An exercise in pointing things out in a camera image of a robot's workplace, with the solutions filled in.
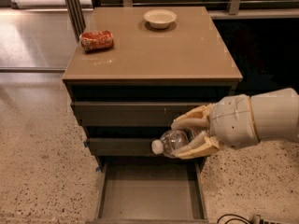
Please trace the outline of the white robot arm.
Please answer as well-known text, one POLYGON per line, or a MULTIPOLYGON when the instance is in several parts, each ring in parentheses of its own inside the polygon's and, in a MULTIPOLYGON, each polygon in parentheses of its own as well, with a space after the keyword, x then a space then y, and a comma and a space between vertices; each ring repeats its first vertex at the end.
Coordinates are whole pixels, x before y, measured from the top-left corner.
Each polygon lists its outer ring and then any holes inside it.
POLYGON ((226 96, 177 117, 173 130, 206 128, 186 147, 173 152, 187 160, 214 154, 226 147, 253 147, 268 140, 299 142, 299 95, 291 88, 254 96, 226 96))

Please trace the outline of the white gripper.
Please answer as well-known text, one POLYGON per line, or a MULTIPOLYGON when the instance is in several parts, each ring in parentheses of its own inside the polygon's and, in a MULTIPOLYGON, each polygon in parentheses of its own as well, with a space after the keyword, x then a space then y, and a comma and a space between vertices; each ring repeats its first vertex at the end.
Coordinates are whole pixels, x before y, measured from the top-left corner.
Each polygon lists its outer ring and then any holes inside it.
POLYGON ((222 98, 216 104, 200 105, 174 119, 172 130, 186 127, 209 127, 201 131, 184 147, 171 152, 175 158, 189 160, 206 157, 222 149, 222 143, 233 149, 255 146, 259 143, 254 128, 250 98, 241 94, 222 98))

